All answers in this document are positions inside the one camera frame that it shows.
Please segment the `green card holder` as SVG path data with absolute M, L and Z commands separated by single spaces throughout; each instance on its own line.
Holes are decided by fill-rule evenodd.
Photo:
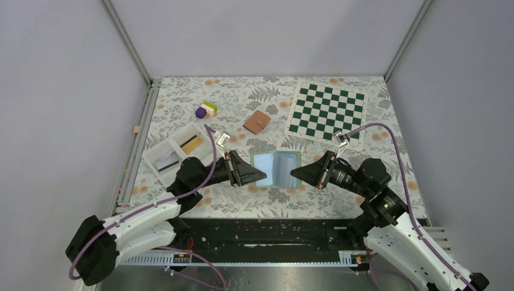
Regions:
M 292 170 L 302 165 L 299 151 L 254 153 L 250 156 L 250 163 L 267 175 L 266 178 L 255 182 L 257 188 L 299 189 L 301 187 L 301 181 L 291 175 Z

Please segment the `brown leather wallet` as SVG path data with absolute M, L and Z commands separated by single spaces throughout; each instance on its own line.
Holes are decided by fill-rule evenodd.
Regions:
M 261 133 L 270 121 L 270 117 L 260 110 L 256 110 L 251 117 L 246 120 L 243 127 L 257 135 Z

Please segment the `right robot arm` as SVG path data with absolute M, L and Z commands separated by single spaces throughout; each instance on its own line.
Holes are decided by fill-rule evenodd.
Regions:
M 347 226 L 352 242 L 386 259 L 416 290 L 485 290 L 489 285 L 482 273 L 456 262 L 411 219 L 407 204 L 388 187 L 391 176 L 380 159 L 365 159 L 355 170 L 327 151 L 291 174 L 318 189 L 333 184 L 363 197 L 363 213 Z

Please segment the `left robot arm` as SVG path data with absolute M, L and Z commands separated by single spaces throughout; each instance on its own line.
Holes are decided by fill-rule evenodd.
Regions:
M 72 264 L 70 278 L 93 286 L 123 261 L 176 241 L 184 228 L 179 216 L 202 199 L 198 190 L 203 187 L 226 181 L 240 187 L 266 177 L 234 150 L 209 166 L 196 157 L 184 159 L 175 181 L 157 198 L 110 218 L 92 215 L 83 220 L 65 250 Z

